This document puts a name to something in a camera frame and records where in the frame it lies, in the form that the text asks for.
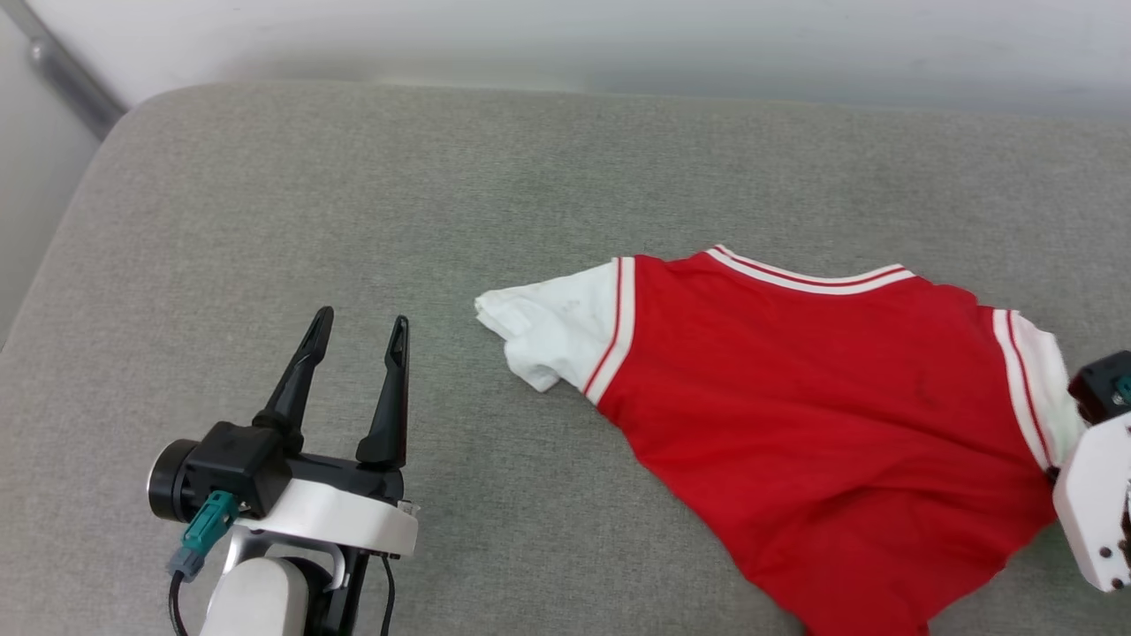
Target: camera lens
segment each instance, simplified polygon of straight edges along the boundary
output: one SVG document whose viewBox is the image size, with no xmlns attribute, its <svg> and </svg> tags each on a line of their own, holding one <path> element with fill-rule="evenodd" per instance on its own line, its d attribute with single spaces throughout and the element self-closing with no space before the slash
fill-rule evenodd
<svg viewBox="0 0 1131 636">
<path fill-rule="evenodd" d="M 149 509 L 163 519 L 187 523 L 181 506 L 181 487 L 184 482 L 184 459 L 197 447 L 191 439 L 178 439 L 157 456 L 149 471 Z"/>
</svg>

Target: red shirt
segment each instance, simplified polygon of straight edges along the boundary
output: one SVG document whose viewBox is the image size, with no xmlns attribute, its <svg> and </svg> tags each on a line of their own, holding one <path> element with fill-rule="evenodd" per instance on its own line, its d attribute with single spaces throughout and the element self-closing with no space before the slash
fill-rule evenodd
<svg viewBox="0 0 1131 636">
<path fill-rule="evenodd" d="M 581 388 L 814 636 L 926 634 L 1055 519 L 1044 469 L 1082 424 L 1055 340 L 1017 312 L 900 266 L 818 278 L 718 247 L 605 267 L 543 284 L 596 313 L 610 287 L 599 356 L 577 334 L 608 325 L 571 328 L 544 289 L 485 294 L 481 319 L 525 316 L 495 329 L 516 372 L 533 351 Z M 575 342 L 539 354 L 547 321 Z"/>
</svg>

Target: red fabric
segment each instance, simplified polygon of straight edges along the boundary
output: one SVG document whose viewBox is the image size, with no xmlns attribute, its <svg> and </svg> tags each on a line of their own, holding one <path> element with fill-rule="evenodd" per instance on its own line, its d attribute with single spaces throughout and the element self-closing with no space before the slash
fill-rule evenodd
<svg viewBox="0 0 1131 636">
<path fill-rule="evenodd" d="M 1055 519 L 969 292 L 636 263 L 632 344 L 598 409 L 813 636 L 926 634 Z"/>
</svg>

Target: red stripe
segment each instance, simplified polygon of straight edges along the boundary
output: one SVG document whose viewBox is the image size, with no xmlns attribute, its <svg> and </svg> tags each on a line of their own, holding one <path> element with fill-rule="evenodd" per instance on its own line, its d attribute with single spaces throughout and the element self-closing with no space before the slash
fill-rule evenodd
<svg viewBox="0 0 1131 636">
<path fill-rule="evenodd" d="M 758 263 L 754 263 L 753 260 L 750 260 L 748 258 L 743 258 L 743 257 L 737 256 L 737 255 L 731 256 L 729 253 L 723 251 L 722 248 L 719 248 L 718 251 L 720 253 L 723 253 L 723 256 L 726 256 L 728 258 L 737 260 L 739 263 L 741 263 L 741 264 L 743 264 L 743 265 L 745 265 L 748 267 L 753 267 L 754 269 L 757 269 L 759 272 L 762 272 L 762 273 L 766 273 L 766 274 L 769 274 L 770 276 L 777 276 L 778 278 L 785 278 L 786 281 L 792 281 L 794 283 L 803 283 L 805 285 L 817 285 L 817 286 L 821 286 L 821 287 L 851 287 L 853 285 L 862 285 L 864 283 L 871 283 L 872 281 L 875 281 L 878 278 L 882 278 L 884 276 L 889 276 L 889 275 L 896 274 L 898 272 L 906 272 L 907 270 L 906 267 L 897 267 L 897 268 L 890 269 L 888 272 L 881 272 L 881 273 L 879 273 L 879 274 L 877 274 L 874 276 L 869 276 L 867 278 L 861 278 L 860 281 L 851 281 L 851 282 L 834 283 L 834 282 L 830 282 L 830 281 L 810 281 L 808 278 L 797 278 L 797 277 L 794 277 L 794 276 L 789 276 L 788 274 L 783 274 L 780 272 L 775 272 L 772 269 L 768 269 L 763 265 L 760 265 Z"/>
<path fill-rule="evenodd" d="M 1025 383 L 1025 401 L 1029 405 L 1029 416 L 1033 418 L 1033 426 L 1037 429 L 1037 438 L 1041 439 L 1041 448 L 1045 452 L 1045 461 L 1053 465 L 1052 456 L 1048 454 L 1048 445 L 1045 444 L 1045 435 L 1041 432 L 1041 420 L 1037 419 L 1037 409 L 1033 405 L 1033 392 L 1029 389 L 1029 373 L 1025 370 L 1025 358 L 1021 358 L 1021 350 L 1017 346 L 1017 338 L 1013 336 L 1013 312 L 1005 312 L 1005 323 L 1009 325 L 1009 344 L 1013 346 L 1013 353 L 1021 363 L 1021 381 Z"/>
<path fill-rule="evenodd" d="M 613 327 L 613 340 L 608 341 L 608 349 L 605 350 L 605 354 L 601 356 L 601 362 L 593 369 L 593 375 L 589 376 L 589 381 L 585 383 L 585 389 L 581 392 L 585 395 L 589 395 L 589 387 L 593 386 L 593 380 L 597 379 L 597 372 L 601 368 L 605 366 L 605 360 L 608 360 L 608 354 L 613 352 L 613 345 L 616 344 L 616 335 L 621 333 L 621 269 L 623 259 L 616 259 L 616 326 Z"/>
</svg>

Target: black cable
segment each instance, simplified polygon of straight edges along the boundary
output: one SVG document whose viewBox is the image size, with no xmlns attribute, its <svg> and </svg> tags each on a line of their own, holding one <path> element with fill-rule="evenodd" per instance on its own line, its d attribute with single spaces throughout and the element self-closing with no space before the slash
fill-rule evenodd
<svg viewBox="0 0 1131 636">
<path fill-rule="evenodd" d="M 184 631 L 184 624 L 181 622 L 181 582 L 184 581 L 183 571 L 174 571 L 173 581 L 169 584 L 169 620 L 173 624 L 173 633 L 176 636 L 188 636 Z"/>
<path fill-rule="evenodd" d="M 389 624 L 392 622 L 392 601 L 397 598 L 397 588 L 392 585 L 392 568 L 389 567 L 389 556 L 382 555 L 381 562 L 385 564 L 385 575 L 389 577 L 389 602 L 385 604 L 385 620 L 381 621 L 381 636 L 389 636 Z"/>
</svg>

